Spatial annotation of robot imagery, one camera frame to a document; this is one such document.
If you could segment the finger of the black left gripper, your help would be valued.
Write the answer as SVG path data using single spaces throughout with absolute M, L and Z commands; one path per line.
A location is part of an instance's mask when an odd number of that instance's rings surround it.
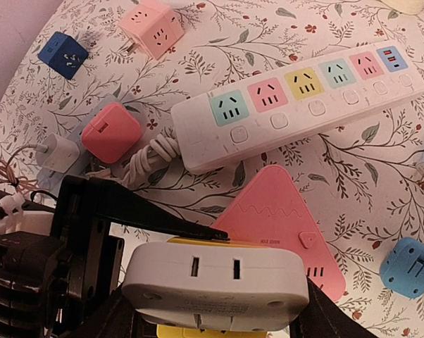
M 65 176 L 51 235 L 59 238 L 63 229 L 86 229 L 95 219 L 190 239 L 229 239 L 227 232 L 178 218 L 113 180 Z

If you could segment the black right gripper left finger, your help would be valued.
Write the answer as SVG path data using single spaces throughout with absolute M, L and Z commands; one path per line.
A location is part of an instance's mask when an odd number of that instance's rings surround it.
M 137 312 L 124 297 L 120 285 L 93 315 L 67 337 L 140 337 L 139 329 Z

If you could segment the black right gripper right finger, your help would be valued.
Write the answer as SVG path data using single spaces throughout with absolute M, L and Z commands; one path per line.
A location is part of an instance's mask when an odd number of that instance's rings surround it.
M 308 282 L 309 304 L 289 324 L 293 338 L 376 338 L 376 336 L 343 313 L 311 280 Z

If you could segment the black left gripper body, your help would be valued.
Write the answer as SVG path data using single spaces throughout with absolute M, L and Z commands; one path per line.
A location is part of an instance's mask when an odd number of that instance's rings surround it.
M 110 226 L 0 235 L 0 337 L 67 337 L 98 310 L 118 288 L 123 255 Z

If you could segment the yellow square adapter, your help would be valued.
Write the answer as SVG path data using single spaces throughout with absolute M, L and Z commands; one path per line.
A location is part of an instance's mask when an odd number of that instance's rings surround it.
M 215 242 L 215 241 L 205 241 L 198 239 L 186 239 L 181 237 L 173 237 L 169 239 L 168 242 L 176 244 L 191 244 L 191 245 L 206 245 L 206 246 L 229 246 L 229 247 L 256 247 L 255 244 L 248 244 L 244 242 Z M 231 332 L 231 331 L 220 331 L 220 330 L 203 330 L 203 329 L 189 329 L 181 327 L 169 327 L 165 325 L 157 325 L 156 336 L 161 338 L 233 338 L 233 337 L 243 337 L 243 338 L 265 338 L 268 336 L 266 331 L 262 332 Z

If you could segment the cyan square adapter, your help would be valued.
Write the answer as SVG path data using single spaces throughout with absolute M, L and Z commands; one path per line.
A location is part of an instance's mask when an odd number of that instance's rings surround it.
M 424 293 L 424 244 L 400 239 L 380 266 L 379 276 L 388 289 L 410 299 Z

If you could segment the white square adapter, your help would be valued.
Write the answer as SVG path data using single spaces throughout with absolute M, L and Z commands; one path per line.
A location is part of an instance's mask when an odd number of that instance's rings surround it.
M 199 330 L 279 331 L 309 303 L 298 255 L 230 244 L 142 244 L 122 293 L 150 323 Z

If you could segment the dark blue cube adapter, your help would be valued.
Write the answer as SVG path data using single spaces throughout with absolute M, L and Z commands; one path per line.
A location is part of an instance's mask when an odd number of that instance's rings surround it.
M 74 77 L 88 56 L 83 46 L 62 32 L 55 32 L 37 54 L 40 61 L 67 80 Z

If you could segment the white power strip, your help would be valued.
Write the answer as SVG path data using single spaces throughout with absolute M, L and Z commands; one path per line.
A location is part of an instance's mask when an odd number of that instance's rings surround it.
M 424 93 L 395 41 L 354 47 L 270 70 L 175 104 L 171 118 L 184 167 L 202 174 Z

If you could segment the pink cube socket adapter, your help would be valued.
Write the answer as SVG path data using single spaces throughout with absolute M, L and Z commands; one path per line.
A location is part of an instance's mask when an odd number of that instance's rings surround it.
M 132 44 L 128 54 L 143 51 L 158 60 L 184 35 L 174 10 L 159 1 L 140 1 L 118 23 Z

